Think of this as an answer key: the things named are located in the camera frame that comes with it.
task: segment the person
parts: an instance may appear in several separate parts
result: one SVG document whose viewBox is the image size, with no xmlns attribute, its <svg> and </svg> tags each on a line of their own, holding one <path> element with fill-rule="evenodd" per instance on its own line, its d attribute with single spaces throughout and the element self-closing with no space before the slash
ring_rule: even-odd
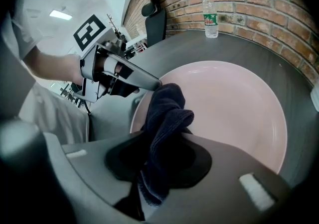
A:
<svg viewBox="0 0 319 224">
<path fill-rule="evenodd" d="M 1 24 L 0 44 L 3 45 L 1 58 L 5 58 L 6 51 L 3 51 L 5 49 L 9 55 L 23 61 L 34 76 L 82 85 L 80 56 L 68 54 L 58 57 L 43 53 L 37 48 L 38 40 L 31 37 L 30 27 L 23 11 L 23 0 L 16 0 L 14 8 L 7 12 Z M 13 73 L 17 72 L 4 69 L 8 70 L 11 76 L 15 76 Z M 11 87 L 24 89 L 24 80 L 27 81 L 26 78 L 21 78 L 20 85 L 11 85 Z M 10 97 L 12 97 L 10 104 L 15 105 L 13 100 L 17 99 L 18 95 Z M 15 114 L 24 121 L 35 123 L 42 132 L 55 134 L 61 144 L 88 141 L 88 114 L 37 82 L 34 82 L 19 112 Z"/>
</svg>

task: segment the green bottle label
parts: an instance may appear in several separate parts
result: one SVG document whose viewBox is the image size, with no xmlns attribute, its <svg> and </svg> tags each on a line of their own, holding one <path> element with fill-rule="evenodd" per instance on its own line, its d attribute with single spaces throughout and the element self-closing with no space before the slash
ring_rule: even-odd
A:
<svg viewBox="0 0 319 224">
<path fill-rule="evenodd" d="M 217 14 L 204 14 L 204 21 L 206 26 L 215 26 L 217 23 Z"/>
</svg>

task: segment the pink bowl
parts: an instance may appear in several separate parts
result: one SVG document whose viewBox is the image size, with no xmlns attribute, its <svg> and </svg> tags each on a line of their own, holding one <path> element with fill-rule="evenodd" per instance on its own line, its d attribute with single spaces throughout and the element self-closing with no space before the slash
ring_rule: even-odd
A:
<svg viewBox="0 0 319 224">
<path fill-rule="evenodd" d="M 195 114 L 188 127 L 194 135 L 238 147 L 279 173 L 287 147 L 286 120 L 261 78 L 231 63 L 201 61 L 178 67 L 161 81 L 181 87 L 185 109 Z M 143 126 L 152 94 L 139 103 L 131 132 Z"/>
</svg>

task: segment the ceiling light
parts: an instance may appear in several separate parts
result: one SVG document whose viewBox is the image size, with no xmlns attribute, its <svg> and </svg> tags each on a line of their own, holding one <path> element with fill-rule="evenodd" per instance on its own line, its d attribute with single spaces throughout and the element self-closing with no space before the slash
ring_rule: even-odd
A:
<svg viewBox="0 0 319 224">
<path fill-rule="evenodd" d="M 62 13 L 60 11 L 56 11 L 56 10 L 53 10 L 52 13 L 50 13 L 50 16 L 61 18 L 61 19 L 66 19 L 66 20 L 70 20 L 72 18 L 72 16 L 67 15 L 65 13 Z"/>
</svg>

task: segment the red brick wall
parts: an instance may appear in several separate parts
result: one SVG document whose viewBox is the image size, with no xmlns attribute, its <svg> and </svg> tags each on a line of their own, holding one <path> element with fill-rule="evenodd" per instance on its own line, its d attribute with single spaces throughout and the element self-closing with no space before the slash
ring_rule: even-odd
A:
<svg viewBox="0 0 319 224">
<path fill-rule="evenodd" d="M 313 84 L 319 75 L 318 28 L 302 0 L 214 0 L 219 32 L 237 35 L 276 52 L 297 67 Z M 143 5 L 131 0 L 124 26 L 132 38 L 145 32 Z M 204 29 L 201 0 L 162 0 L 168 36 L 187 29 Z"/>
</svg>

